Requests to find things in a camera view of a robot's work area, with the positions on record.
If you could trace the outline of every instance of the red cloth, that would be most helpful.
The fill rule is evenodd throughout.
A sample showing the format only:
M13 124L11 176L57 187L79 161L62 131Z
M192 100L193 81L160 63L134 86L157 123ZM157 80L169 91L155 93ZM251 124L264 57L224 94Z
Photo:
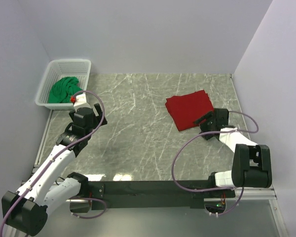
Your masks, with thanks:
M193 123L195 120L204 116L209 111L214 111L212 102L204 90L188 95L175 95L167 98L165 106L173 118L178 131L198 126Z

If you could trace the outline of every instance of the black wire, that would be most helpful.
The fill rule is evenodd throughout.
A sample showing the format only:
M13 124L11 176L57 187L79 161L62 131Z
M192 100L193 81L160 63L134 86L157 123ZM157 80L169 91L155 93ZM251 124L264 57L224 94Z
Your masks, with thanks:
M58 177L57 179L65 180L63 177ZM57 179L55 180L55 183L56 183L57 185L59 185L59 184L57 183Z

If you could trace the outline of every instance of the back wall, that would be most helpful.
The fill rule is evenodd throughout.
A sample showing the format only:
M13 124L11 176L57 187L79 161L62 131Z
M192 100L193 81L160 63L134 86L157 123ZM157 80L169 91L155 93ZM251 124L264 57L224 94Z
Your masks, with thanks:
M234 73L272 0L19 0L51 59L98 73Z

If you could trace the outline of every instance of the plastic basket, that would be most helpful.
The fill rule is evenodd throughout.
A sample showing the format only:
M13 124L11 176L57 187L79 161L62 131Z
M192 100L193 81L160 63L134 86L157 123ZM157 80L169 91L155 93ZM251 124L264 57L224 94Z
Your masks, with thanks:
M82 90L87 89L91 61L86 59L59 59L51 61L44 73L38 89L35 103L51 110L73 110L72 103L49 104L48 97L52 86L64 77L77 77L78 86Z

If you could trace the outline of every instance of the table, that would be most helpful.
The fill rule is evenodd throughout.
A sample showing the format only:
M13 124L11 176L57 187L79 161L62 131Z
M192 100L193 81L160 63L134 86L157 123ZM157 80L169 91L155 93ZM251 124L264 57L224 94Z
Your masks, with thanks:
M101 97L108 124L92 136L63 177L78 172L93 181L170 180L176 152L200 129L178 132L165 107L166 98L204 89L215 108L240 111L229 74L100 74L90 76L87 89ZM52 111L38 164L71 121L68 112ZM246 128L238 114L230 114L229 124ZM232 160L232 151L217 139L198 138L177 161L176 178L207 179L211 172L230 170Z

